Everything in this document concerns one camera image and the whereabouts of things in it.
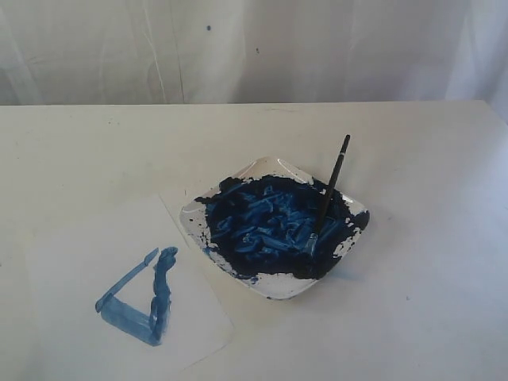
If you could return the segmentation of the black paintbrush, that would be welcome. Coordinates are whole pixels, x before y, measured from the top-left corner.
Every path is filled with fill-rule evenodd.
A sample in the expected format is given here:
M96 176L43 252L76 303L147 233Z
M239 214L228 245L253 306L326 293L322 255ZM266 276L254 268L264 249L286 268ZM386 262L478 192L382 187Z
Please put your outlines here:
M310 234L309 239L306 242L304 253L311 259L314 260L314 253L316 251L316 246L318 242L318 238L320 236L322 227L325 222L325 217L327 214L327 210L329 208L330 201L333 196L334 188L337 184L337 180L339 177L339 174L341 172L341 168L344 162L344 157L346 155L349 142L351 139L351 135L347 134L344 137L343 143L341 145L341 149L339 151L336 163L333 168L333 172L329 178L329 182L325 189L324 198L322 199L321 205L319 206L317 210L317 216L314 222L314 227L312 229L312 233Z

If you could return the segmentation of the white plate with blue paint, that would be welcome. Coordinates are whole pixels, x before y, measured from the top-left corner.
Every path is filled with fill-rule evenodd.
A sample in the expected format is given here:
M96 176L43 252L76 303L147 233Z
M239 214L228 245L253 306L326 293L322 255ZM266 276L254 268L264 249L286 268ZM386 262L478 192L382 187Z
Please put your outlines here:
M325 183L274 156L259 158L185 205L184 231L222 271L266 298L293 298L359 240L368 209L335 191L313 253L305 251Z

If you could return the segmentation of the white paper sheet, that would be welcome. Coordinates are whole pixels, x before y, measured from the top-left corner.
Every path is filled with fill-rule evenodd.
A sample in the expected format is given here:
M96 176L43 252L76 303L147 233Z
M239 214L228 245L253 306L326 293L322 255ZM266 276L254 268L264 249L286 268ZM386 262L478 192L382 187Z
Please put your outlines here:
M157 196L39 239L27 266L50 379L174 375L232 336Z

